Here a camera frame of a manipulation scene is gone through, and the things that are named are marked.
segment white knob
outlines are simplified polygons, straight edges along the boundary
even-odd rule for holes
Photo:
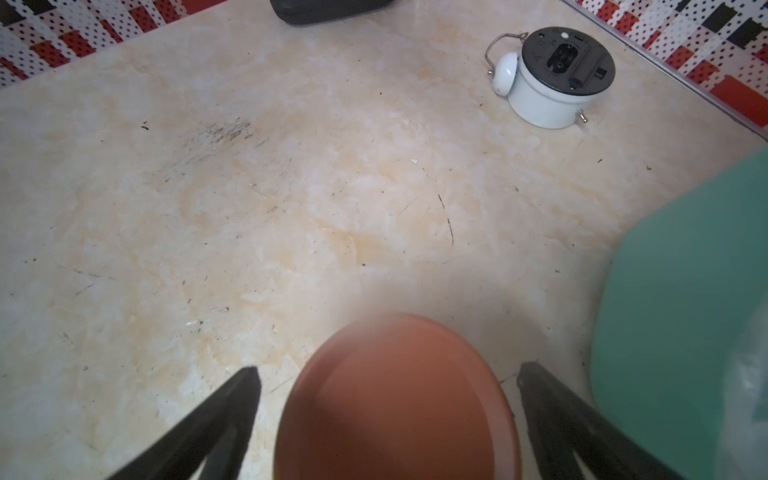
[[[507,53],[496,64],[496,72],[493,75],[493,91],[497,95],[506,97],[515,82],[515,73],[518,71],[518,54]]]

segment green plastic container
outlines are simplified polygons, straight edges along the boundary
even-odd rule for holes
[[[762,150],[627,234],[595,328],[598,409],[683,477],[713,480],[727,360],[766,293]]]

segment black object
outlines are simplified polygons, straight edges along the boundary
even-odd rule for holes
[[[683,480],[620,433],[543,366],[518,374],[528,437],[542,480],[584,480],[574,452],[601,480]],[[109,480],[234,480],[259,407],[255,366],[241,369],[146,452]]]
[[[256,367],[240,369],[110,480],[186,479],[204,459],[199,480],[234,480],[248,448],[260,394]]]
[[[616,65],[597,40],[573,28],[547,27],[523,42],[525,67],[541,83],[568,95],[594,95],[611,86]]]
[[[327,22],[369,12],[392,0],[270,0],[277,16],[291,25]]]
[[[596,478],[683,480],[538,363],[523,363],[518,388],[542,480],[584,480],[574,452]]]

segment marble floor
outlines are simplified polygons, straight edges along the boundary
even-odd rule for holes
[[[491,90],[488,43],[549,25],[616,61],[586,128],[528,125]],[[536,478],[520,362],[588,397],[622,236],[763,144],[559,0],[303,28],[229,0],[7,88],[0,476],[103,478],[256,365],[241,478],[270,478],[313,351],[401,310],[486,358]]]

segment tiled wall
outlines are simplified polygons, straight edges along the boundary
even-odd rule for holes
[[[768,130],[766,0],[566,0]]]
[[[223,0],[0,0],[0,88]]]

